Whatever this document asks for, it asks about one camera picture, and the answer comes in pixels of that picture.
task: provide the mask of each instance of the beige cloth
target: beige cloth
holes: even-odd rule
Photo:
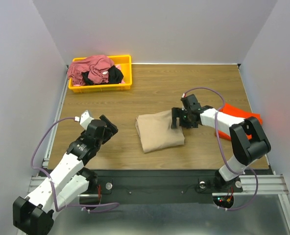
[[[135,126],[144,153],[184,144],[182,128],[171,129],[171,122],[171,110],[139,115],[136,118]]]

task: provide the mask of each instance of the metal floor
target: metal floor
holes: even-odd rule
[[[242,205],[251,196],[236,196]],[[106,213],[65,209],[49,235],[290,235],[277,195],[226,212],[209,204],[121,205]]]

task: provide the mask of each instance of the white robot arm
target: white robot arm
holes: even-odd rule
[[[255,160],[271,150],[270,143],[255,117],[240,118],[217,111],[211,106],[201,107],[194,94],[181,98],[183,108],[172,108],[172,128],[176,128],[177,118],[180,126],[197,128],[198,125],[217,128],[231,137],[234,155],[218,172],[215,184],[221,188],[232,181]]]
[[[47,235],[54,219],[74,198],[85,192],[96,176],[84,168],[117,132],[104,115],[94,119],[89,111],[76,117],[85,129],[72,142],[58,166],[33,192],[13,203],[13,224],[28,235]]]

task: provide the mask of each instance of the yellow plastic bin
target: yellow plastic bin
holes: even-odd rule
[[[68,88],[75,93],[83,92],[102,92],[102,91],[115,91],[115,90],[129,90],[132,86],[132,61],[130,55],[114,55],[108,56],[115,62],[115,65],[121,65],[121,72],[123,73],[123,79],[125,84],[109,84],[109,85],[93,85],[74,87],[72,79],[69,79]],[[84,60],[83,58],[74,58],[73,61]]]

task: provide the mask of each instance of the wire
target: wire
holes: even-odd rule
[[[229,197],[230,200],[231,200],[232,197],[233,197],[233,187],[231,187],[231,190],[232,190],[232,193],[231,193],[231,196]]]
[[[233,187],[231,186],[231,188],[229,188],[227,195],[224,198],[227,198],[229,196],[230,193],[230,189],[231,189],[231,195],[233,194]]]
[[[189,89],[189,90],[187,90],[186,92],[183,93],[182,98],[184,98],[188,92],[191,92],[193,90],[198,90],[198,89],[205,89],[205,90],[212,91],[212,92],[216,93],[221,98],[222,106],[217,109],[218,112],[219,112],[219,110],[221,110],[225,106],[225,99],[223,98],[223,96],[219,92],[217,92],[217,91],[215,91],[215,90],[213,90],[211,88],[208,88],[208,87],[195,87],[195,88]],[[224,164],[226,165],[226,167],[233,174],[241,175],[241,174],[243,174],[243,172],[238,173],[238,172],[235,172],[234,170],[231,169],[231,167],[229,166],[229,164],[227,162],[227,159],[226,159],[226,157],[224,155],[223,148],[222,148],[221,141],[220,141],[220,137],[219,137],[219,133],[218,133],[218,112],[216,112],[216,114],[215,114],[215,131],[216,131],[217,142],[218,142],[218,145],[219,145],[219,149],[220,149],[220,153],[221,153],[222,159],[223,159]],[[255,188],[255,192],[254,192],[253,197],[247,203],[245,203],[244,205],[242,205],[240,207],[237,207],[237,208],[224,208],[225,210],[227,210],[227,211],[237,211],[237,210],[243,209],[243,208],[247,207],[248,205],[250,205],[253,202],[253,200],[255,199],[255,197],[257,195],[257,192],[258,192],[258,177],[257,177],[256,172],[252,168],[248,167],[248,169],[250,171],[252,171],[252,173],[254,174],[255,179],[256,179],[256,188]]]
[[[80,204],[74,204],[74,205],[68,205],[67,207],[82,207],[82,210],[83,211],[86,211],[88,213],[102,213],[102,212],[111,211],[111,210],[117,208],[119,205],[120,204],[118,202],[111,202],[111,203],[99,204],[99,205],[80,205]],[[100,210],[100,211],[86,209],[86,207],[105,207],[105,206],[113,206],[113,207],[107,208],[107,209],[104,209],[104,210]]]
[[[100,203],[100,200],[101,200],[101,186],[98,185],[97,189],[98,189],[98,199],[99,199],[99,203]]]
[[[43,143],[44,139],[46,138],[46,136],[48,135],[48,133],[51,131],[51,129],[58,123],[60,123],[61,121],[64,121],[64,120],[68,120],[68,119],[72,119],[72,120],[75,120],[75,118],[73,117],[65,117],[65,118],[62,118],[56,122],[54,122],[50,128],[45,132],[45,134],[43,135],[43,137],[41,138],[41,140],[39,141],[36,149],[34,150],[34,153],[32,155],[32,158],[31,158],[31,167],[34,169],[34,170],[39,170],[41,172],[43,172],[46,177],[49,178],[49,182],[50,182],[50,186],[51,186],[51,190],[52,190],[52,194],[53,194],[53,203],[54,203],[54,206],[55,206],[55,210],[57,212],[60,212],[62,211],[65,207],[67,206],[63,206],[61,208],[58,208],[58,202],[57,202],[57,194],[56,194],[56,189],[55,189],[55,185],[54,185],[54,182],[52,181],[52,178],[50,176],[50,174],[44,170],[43,168],[41,167],[38,167],[38,166],[34,166],[34,159],[35,159],[35,156],[36,156],[36,153],[39,149],[39,147],[41,146],[41,144]],[[101,211],[97,211],[97,212],[107,212],[107,211],[110,211],[114,208],[117,208],[119,206],[119,203],[118,202],[112,202],[112,203],[106,203],[106,204],[100,204],[100,205],[82,205],[82,204],[75,204],[75,205],[68,205],[68,207],[106,207],[106,206],[112,206],[112,205],[115,205],[114,207],[112,208],[109,208],[109,209],[105,209],[105,210],[101,210]]]

